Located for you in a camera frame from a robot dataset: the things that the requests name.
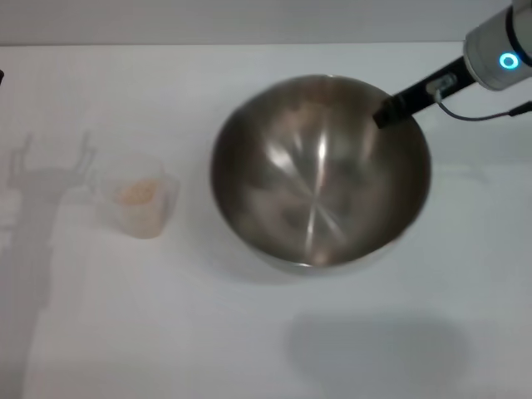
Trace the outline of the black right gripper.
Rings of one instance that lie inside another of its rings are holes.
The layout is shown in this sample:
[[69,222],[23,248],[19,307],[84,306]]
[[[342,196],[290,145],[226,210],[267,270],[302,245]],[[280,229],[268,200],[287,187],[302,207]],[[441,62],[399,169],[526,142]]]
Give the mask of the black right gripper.
[[378,129],[404,121],[441,99],[475,83],[464,57],[459,57],[421,81],[384,100],[373,115]]

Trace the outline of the stainless steel mixing bowl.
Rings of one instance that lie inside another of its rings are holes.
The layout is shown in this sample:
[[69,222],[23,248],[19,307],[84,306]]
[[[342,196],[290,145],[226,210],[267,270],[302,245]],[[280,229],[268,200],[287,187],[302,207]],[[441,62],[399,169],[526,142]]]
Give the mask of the stainless steel mixing bowl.
[[328,269],[394,244],[431,188],[418,123],[373,116],[383,90],[345,76],[296,76],[236,107],[214,141],[209,185],[220,216],[272,265]]

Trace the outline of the white rice grains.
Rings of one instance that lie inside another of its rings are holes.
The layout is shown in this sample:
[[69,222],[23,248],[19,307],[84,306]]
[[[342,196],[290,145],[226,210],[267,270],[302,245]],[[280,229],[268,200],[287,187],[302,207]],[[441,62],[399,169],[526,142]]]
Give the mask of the white rice grains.
[[120,190],[117,195],[119,204],[137,206],[148,204],[155,198],[160,182],[156,179],[138,180]]

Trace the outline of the clear plastic measuring cup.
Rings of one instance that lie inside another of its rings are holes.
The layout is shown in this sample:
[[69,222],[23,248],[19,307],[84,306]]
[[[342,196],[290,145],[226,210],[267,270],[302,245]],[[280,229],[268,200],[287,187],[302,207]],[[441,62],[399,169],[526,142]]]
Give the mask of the clear plastic measuring cup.
[[[118,203],[120,190],[144,179],[160,182],[151,202],[137,206]],[[137,239],[153,239],[161,235],[172,215],[180,183],[158,158],[132,153],[104,164],[96,172],[92,189],[101,215],[112,228]]]

